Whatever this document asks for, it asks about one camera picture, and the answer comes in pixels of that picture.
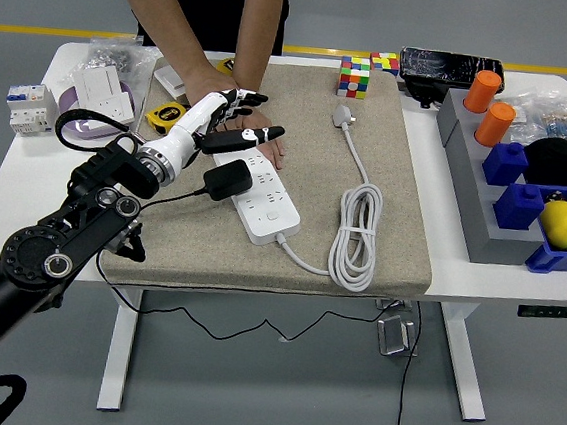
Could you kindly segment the person's right hand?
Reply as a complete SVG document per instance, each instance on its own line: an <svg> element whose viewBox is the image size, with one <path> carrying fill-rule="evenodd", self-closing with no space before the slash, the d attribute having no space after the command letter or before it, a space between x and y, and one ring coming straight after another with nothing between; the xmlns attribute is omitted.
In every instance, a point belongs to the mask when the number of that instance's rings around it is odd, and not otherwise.
<svg viewBox="0 0 567 425"><path fill-rule="evenodd" d="M180 75L183 80L185 95L191 106L195 106L212 92L238 89L235 80L211 65L194 68Z"/></svg>

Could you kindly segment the person's left hand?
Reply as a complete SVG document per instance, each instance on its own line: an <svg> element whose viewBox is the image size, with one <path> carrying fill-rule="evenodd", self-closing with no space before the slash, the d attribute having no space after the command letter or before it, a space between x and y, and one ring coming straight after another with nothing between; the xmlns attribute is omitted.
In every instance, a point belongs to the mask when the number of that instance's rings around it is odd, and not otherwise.
<svg viewBox="0 0 567 425"><path fill-rule="evenodd" d="M257 110L254 110L250 115L246 115L242 118L242 128L261 129L271 126L271 120ZM261 144L259 146L259 151L269 160L276 170L283 169L285 149L281 139L275 139Z"/></svg>

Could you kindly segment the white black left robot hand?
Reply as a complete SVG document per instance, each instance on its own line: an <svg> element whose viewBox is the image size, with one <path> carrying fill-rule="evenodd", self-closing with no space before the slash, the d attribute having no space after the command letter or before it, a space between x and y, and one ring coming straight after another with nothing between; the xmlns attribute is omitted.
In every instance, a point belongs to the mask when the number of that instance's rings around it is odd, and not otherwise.
<svg viewBox="0 0 567 425"><path fill-rule="evenodd" d="M197 151L203 154L237 152L268 143L285 134L284 127L270 126L216 132L216 126L238 115L250 114L267 97L248 90L224 90L209 93L186 112L169 133L152 148L155 158L175 172L188 165Z"/></svg>

